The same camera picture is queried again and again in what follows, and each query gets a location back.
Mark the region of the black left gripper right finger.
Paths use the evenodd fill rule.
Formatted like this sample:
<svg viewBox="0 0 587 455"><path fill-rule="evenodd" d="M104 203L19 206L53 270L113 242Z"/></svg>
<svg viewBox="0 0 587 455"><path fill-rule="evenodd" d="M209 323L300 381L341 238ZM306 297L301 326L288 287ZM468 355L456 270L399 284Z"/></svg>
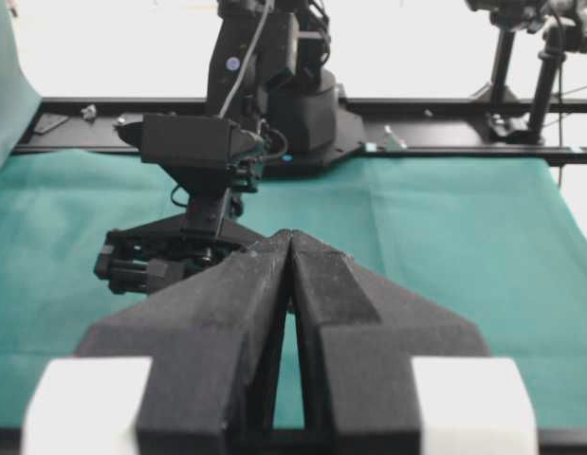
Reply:
<svg viewBox="0 0 587 455"><path fill-rule="evenodd" d="M471 321L296 230L289 260L306 426L331 454L417 454L414 355L488 356Z"/></svg>

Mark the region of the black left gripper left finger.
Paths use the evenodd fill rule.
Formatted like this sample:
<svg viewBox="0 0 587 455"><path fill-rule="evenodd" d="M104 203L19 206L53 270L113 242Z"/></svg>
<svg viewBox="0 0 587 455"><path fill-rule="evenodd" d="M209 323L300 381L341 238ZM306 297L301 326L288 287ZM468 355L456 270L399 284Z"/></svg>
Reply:
<svg viewBox="0 0 587 455"><path fill-rule="evenodd" d="M78 357L153 360L136 432L143 454L226 454L273 423L292 233L91 324Z"/></svg>

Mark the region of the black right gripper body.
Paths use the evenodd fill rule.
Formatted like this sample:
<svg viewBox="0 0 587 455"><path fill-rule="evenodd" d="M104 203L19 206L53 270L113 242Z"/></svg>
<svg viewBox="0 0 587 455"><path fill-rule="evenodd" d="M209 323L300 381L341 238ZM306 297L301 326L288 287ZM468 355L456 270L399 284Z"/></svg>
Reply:
<svg viewBox="0 0 587 455"><path fill-rule="evenodd" d="M98 279L114 294L153 294L211 268L236 251L264 239L237 222L242 194L257 183L238 182L220 194L189 197L185 211L152 223L106 233L94 265Z"/></svg>

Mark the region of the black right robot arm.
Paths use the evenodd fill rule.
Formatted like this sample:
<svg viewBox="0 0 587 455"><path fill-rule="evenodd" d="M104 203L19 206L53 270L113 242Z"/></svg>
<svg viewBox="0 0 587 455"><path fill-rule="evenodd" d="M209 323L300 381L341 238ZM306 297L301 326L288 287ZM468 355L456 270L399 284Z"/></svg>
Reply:
<svg viewBox="0 0 587 455"><path fill-rule="evenodd" d="M189 194L181 215L110 231L95 266L144 300L78 356L152 362L144 454L416 454L414 355L488 354L476 326L298 231L236 222L264 166L338 136L328 19L309 1L222 1L200 117L119 128Z"/></svg>

